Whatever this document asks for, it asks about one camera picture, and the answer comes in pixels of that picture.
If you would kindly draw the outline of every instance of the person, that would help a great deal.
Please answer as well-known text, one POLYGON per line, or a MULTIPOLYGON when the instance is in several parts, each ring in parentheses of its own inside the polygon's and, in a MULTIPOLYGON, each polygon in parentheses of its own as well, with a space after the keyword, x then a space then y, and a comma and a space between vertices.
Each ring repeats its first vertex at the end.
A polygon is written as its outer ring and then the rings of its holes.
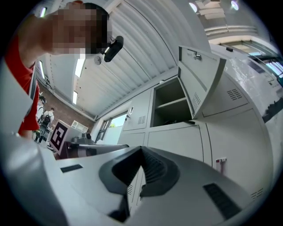
MULTIPOLYGON (((25 18, 4 56, 5 63, 20 86, 28 94, 35 61, 45 53, 99 53, 109 42, 109 14, 93 3, 74 1, 42 18, 31 14, 25 18)), ((37 84, 31 110, 25 116, 18 133, 31 139, 37 122, 37 84)))
POLYGON ((46 103, 46 99, 44 96, 40 96, 37 104, 37 111, 36 111, 36 121, 39 122, 42 114, 43 114, 43 105, 46 103))
POLYGON ((49 125, 52 123, 52 121, 54 120, 54 114, 53 114, 54 111, 55 111, 54 108, 51 108, 50 111, 46 111, 46 112, 43 114, 42 121, 41 121, 41 123, 40 123, 40 130, 43 131, 44 134, 42 134, 42 133, 40 132, 40 138, 39 138, 38 144, 41 143, 41 141, 42 141, 42 139, 43 139, 43 137, 44 137, 44 135, 45 135, 45 132, 46 132, 48 126, 49 126, 49 125))

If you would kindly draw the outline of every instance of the transparent plastic wrap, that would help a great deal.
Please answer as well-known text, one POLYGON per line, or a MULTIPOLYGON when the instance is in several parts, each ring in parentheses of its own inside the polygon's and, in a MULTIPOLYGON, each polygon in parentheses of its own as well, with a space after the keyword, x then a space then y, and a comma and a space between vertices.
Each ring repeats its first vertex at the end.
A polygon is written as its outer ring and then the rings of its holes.
MULTIPOLYGON (((280 92, 278 91, 282 88, 275 89, 272 87, 264 74, 258 73, 244 62, 244 60, 236 58, 228 60, 225 65, 225 71, 246 91, 261 115, 264 115, 265 110, 268 109, 270 104, 279 100, 280 92)), ((274 184, 280 175, 283 163, 283 110, 265 125, 272 145, 274 184)))

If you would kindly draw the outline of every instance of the brown wall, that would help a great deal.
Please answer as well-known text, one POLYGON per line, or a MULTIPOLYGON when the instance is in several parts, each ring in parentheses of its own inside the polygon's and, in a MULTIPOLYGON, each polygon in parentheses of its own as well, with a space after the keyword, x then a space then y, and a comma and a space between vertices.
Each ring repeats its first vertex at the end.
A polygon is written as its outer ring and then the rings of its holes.
POLYGON ((86 118, 85 116, 79 114, 62 101, 57 99, 49 90, 47 90, 40 82, 38 82, 40 93, 46 98, 47 103, 44 105, 44 111, 54 108, 54 121, 52 124, 56 124, 57 120, 61 120, 68 125, 72 125, 73 121, 81 123, 82 125, 88 127, 88 132, 91 132, 94 122, 86 118))

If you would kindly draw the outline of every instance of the red shirt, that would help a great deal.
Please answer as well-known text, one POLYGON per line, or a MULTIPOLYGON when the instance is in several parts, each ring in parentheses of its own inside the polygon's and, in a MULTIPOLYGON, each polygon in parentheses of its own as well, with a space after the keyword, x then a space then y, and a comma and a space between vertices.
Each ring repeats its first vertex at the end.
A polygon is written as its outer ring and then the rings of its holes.
MULTIPOLYGON (((20 86, 25 90, 28 95, 32 72, 34 65, 31 68, 27 68, 23 65, 21 58, 19 56, 19 38, 15 36, 11 42, 9 49, 5 55, 5 61, 10 69, 11 73, 14 75, 15 79, 18 81, 20 86)), ((23 123, 19 128, 19 134, 21 135, 23 130, 38 130, 39 124, 36 121, 37 103, 39 98, 39 86, 37 84, 36 91, 34 95, 34 102, 31 107, 30 113, 24 118, 23 123)))

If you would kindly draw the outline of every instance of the white shirt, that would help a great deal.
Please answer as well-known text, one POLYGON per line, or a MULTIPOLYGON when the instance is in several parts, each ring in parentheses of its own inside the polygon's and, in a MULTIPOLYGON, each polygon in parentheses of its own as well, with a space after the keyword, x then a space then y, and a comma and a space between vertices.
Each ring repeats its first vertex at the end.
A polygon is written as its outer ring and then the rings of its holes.
POLYGON ((35 115, 37 117, 37 119, 39 119, 41 117, 42 113, 43 113, 43 106, 37 105, 37 112, 36 112, 36 115, 35 115))
POLYGON ((52 121, 54 120, 53 112, 51 112, 51 111, 46 111, 46 112, 43 114, 43 117, 45 117, 46 115, 49 115, 49 116, 50 116, 50 123, 52 123, 52 121))

